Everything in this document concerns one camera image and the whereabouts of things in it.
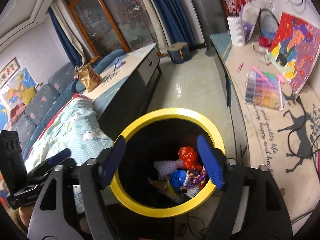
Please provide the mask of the left hand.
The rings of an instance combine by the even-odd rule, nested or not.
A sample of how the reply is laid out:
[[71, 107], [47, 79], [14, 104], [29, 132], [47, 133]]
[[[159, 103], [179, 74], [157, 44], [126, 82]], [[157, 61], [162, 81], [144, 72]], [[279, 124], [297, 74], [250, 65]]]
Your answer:
[[28, 228], [31, 220], [31, 215], [33, 213], [34, 206], [20, 207], [18, 210], [19, 218], [22, 224]]

